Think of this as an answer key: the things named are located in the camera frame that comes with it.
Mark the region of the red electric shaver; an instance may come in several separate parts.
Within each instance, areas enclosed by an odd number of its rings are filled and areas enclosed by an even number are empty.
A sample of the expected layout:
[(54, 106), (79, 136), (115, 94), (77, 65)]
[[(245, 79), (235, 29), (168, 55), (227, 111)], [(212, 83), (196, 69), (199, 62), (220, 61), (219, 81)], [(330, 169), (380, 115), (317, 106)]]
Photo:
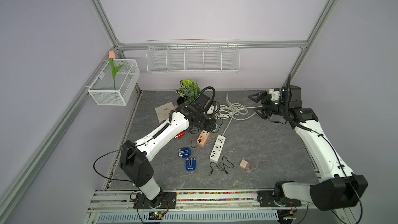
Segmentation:
[(185, 132), (184, 132), (184, 131), (182, 131), (182, 132), (180, 132), (179, 134), (177, 134), (174, 138), (175, 138), (175, 139), (180, 139), (180, 138), (182, 138), (183, 136), (185, 136)]

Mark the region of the white power strip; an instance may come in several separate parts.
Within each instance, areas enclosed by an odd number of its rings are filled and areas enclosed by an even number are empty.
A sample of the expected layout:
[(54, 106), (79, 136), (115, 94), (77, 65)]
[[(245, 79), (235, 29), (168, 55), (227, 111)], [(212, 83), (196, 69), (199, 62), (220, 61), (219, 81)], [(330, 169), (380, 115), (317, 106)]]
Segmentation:
[(221, 136), (221, 135), (217, 136), (217, 139), (215, 141), (215, 144), (213, 146), (213, 149), (212, 149), (212, 151), (210, 153), (210, 157), (209, 157), (211, 162), (218, 162), (221, 152), (222, 152), (222, 149), (223, 149), (223, 146), (225, 144), (225, 141), (226, 141), (226, 138), (224, 136)]

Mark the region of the green charger adapter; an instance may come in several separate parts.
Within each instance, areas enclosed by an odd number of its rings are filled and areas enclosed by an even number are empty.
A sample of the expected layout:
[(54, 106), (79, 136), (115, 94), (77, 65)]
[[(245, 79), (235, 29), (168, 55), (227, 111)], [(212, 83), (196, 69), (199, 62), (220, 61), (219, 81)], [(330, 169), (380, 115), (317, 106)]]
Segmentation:
[(213, 126), (213, 128), (212, 128), (212, 132), (214, 132), (214, 133), (217, 133), (218, 131), (219, 131), (219, 125), (218, 124), (215, 124), (214, 126)]

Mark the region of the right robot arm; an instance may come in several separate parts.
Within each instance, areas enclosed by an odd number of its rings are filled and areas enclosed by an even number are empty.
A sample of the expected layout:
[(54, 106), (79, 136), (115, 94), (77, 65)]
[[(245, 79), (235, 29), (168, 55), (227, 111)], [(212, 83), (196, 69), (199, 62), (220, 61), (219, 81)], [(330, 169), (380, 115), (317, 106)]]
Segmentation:
[(282, 116), (300, 137), (307, 154), (315, 168), (317, 184), (298, 183), (291, 180), (275, 184), (274, 192), (268, 199), (278, 206), (307, 202), (321, 211), (363, 208), (361, 197), (368, 187), (363, 175), (356, 175), (343, 161), (326, 137), (319, 118), (310, 108), (302, 107), (301, 88), (291, 85), (288, 78), (281, 88), (259, 91), (249, 95), (249, 99), (260, 103), (255, 113), (262, 119), (272, 115)]

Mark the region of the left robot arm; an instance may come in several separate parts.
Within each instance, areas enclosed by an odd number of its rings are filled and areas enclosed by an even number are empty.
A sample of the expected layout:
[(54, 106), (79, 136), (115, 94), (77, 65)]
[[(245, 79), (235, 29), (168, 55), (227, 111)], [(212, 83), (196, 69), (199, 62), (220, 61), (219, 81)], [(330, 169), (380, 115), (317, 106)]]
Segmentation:
[(99, 176), (107, 179), (96, 169), (96, 163), (103, 157), (120, 152), (119, 167), (131, 182), (139, 189), (151, 208), (160, 207), (164, 202), (163, 190), (155, 181), (151, 161), (157, 153), (178, 134), (183, 131), (214, 132), (216, 127), (216, 113), (218, 103), (214, 101), (216, 90), (205, 87), (192, 103), (182, 103), (175, 110), (170, 111), (168, 119), (145, 137), (135, 141), (126, 141), (122, 148), (108, 152), (93, 163), (93, 170)]

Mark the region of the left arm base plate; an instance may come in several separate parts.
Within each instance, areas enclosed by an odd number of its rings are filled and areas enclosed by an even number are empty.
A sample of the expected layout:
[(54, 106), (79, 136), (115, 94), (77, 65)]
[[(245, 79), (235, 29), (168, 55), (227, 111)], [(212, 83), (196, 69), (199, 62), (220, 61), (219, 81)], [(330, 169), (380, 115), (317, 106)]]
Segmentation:
[(177, 193), (174, 191), (160, 192), (153, 200), (149, 200), (143, 193), (137, 193), (134, 200), (134, 209), (175, 209)]

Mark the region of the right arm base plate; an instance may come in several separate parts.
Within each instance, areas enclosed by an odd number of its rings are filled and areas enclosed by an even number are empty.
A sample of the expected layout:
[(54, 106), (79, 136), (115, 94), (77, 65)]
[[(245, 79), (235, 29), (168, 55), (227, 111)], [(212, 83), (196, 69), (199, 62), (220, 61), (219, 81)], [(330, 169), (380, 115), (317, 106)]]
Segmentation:
[(259, 190), (257, 191), (257, 201), (260, 207), (300, 207), (302, 203), (300, 200), (288, 199), (284, 197), (277, 197), (273, 190)]

